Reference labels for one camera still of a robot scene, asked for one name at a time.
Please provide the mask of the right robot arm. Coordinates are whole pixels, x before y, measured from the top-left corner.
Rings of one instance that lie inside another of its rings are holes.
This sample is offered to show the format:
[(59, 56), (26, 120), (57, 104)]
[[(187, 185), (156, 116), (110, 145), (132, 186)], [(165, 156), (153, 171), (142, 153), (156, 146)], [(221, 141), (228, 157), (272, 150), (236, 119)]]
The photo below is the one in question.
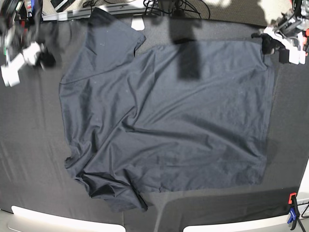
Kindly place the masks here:
[(38, 43), (42, 0), (0, 2), (0, 76), (6, 87), (20, 83), (19, 70), (37, 65), (45, 46)]

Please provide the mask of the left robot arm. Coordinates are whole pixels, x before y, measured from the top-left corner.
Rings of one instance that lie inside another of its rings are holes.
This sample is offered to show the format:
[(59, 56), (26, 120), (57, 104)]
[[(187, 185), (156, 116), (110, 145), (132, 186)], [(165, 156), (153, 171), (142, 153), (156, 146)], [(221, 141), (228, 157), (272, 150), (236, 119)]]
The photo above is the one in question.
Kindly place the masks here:
[(278, 51), (280, 63), (304, 65), (309, 57), (309, 2), (293, 0), (291, 3), (292, 9), (251, 37), (262, 39), (264, 55)]

